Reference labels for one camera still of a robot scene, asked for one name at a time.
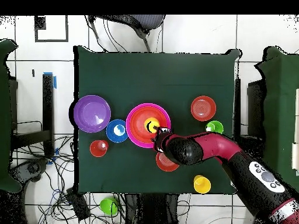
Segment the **white tile floor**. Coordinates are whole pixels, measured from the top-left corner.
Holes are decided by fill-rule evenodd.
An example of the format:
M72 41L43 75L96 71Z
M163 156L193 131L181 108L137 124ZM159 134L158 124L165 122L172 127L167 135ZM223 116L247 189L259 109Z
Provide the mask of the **white tile floor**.
M46 16L47 30L39 31L43 39L63 39L63 16ZM68 119L68 108L73 100L74 92L74 59L72 48L81 45L94 51L101 51L92 31L86 26L84 16L68 16L68 42L35 43L33 31L33 16L0 17L0 39L15 40L18 48L9 55L7 66L11 75L19 81L18 89L18 121L41 119L41 75L52 72L57 77L55 95L55 137L72 135L73 127ZM126 25L109 23L109 29L114 39L127 51L146 51L143 41ZM103 28L103 20L97 20L95 26L102 45L109 51L116 51ZM249 82L260 79L254 65L261 61L263 50L267 46L280 46L288 53L299 49L298 21L294 15L167 15L164 21L164 52L165 53L225 53L228 49L238 48L242 51L239 63L241 78L241 123L247 124L246 88ZM161 52L162 35L158 34L161 27L152 30L148 43L153 52ZM39 125L24 124L19 126L19 132L36 131ZM63 153L71 154L70 148L65 147ZM13 154L14 163L22 162L21 158L28 157L20 152ZM72 186L74 177L72 163L67 165L70 171L64 172L66 188ZM52 186L57 188L57 171L53 165L48 165ZM51 201L52 190L49 178L43 174L37 183L30 183L26 194L26 214L29 224L37 224L41 213L38 205L46 210ZM87 202L92 213L102 213L95 204L107 194L90 194ZM252 216L246 210L238 196L234 195L192 195L183 194L179 200L190 201L190 211L184 214L188 207L184 201L179 202L178 214L180 224L252 224ZM78 224L76 219L70 224ZM93 224L103 224L95 220Z

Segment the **red cup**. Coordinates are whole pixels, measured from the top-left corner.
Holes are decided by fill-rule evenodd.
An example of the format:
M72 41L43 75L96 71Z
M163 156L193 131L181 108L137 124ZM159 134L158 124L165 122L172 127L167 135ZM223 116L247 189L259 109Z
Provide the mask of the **red cup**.
M208 96L199 96L191 104L192 116L199 121L207 121L216 113L216 104Z
M89 150L95 157L102 157L108 150L108 143L105 140L95 140L91 143Z

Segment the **green cloth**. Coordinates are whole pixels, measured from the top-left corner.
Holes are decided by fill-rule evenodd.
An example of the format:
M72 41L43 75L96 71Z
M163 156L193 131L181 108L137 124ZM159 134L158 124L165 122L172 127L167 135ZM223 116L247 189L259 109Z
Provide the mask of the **green cloth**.
M299 89L299 56L283 54L277 47L266 50L258 65L266 82L264 101L266 148L264 162L299 191L299 177L291 167L295 133L295 97Z
M16 49L16 44L10 40L0 40L0 189L11 193L19 192L22 187L8 174L11 156L11 97L9 95L8 68L6 60L8 54Z
M141 103L163 107L178 135L205 131L190 112L192 101L210 96L217 105L213 120L222 122L224 134L232 135L234 63L239 50L227 55L95 53L77 47L79 98L98 95L107 100L112 116L126 120L131 109ZM112 143L104 157L90 154L94 140L105 139L105 129L89 134L79 130L79 192L114 193L195 193L193 179L206 176L210 193L233 194L234 187L215 159L194 166L164 172L155 162L156 152L133 144Z

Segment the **lime green cup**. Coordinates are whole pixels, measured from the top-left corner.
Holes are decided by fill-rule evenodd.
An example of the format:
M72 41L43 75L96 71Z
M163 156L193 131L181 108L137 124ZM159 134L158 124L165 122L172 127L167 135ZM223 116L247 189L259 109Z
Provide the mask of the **lime green cup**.
M219 121L211 121L206 125L206 131L217 132L222 134L223 133L223 125Z
M100 209L107 215L115 215L117 208L118 202L113 197L105 198L100 202Z

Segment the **blue tape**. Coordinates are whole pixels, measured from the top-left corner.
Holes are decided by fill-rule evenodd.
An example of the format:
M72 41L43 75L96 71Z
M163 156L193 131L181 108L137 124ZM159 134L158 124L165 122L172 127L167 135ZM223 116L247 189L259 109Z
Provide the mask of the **blue tape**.
M59 155L59 148L56 148L56 149L55 149L55 155ZM56 159L57 159L57 157L52 157L52 161L53 161L53 162L55 162ZM49 161L49 162L48 162L48 165L52 165L52 164L53 164L52 161Z
M53 76L53 72L44 72L44 75L52 75ZM53 88L57 88L57 81L56 81L56 76L53 76Z
M53 76L53 87L56 89L57 88L57 84L56 84L56 76Z

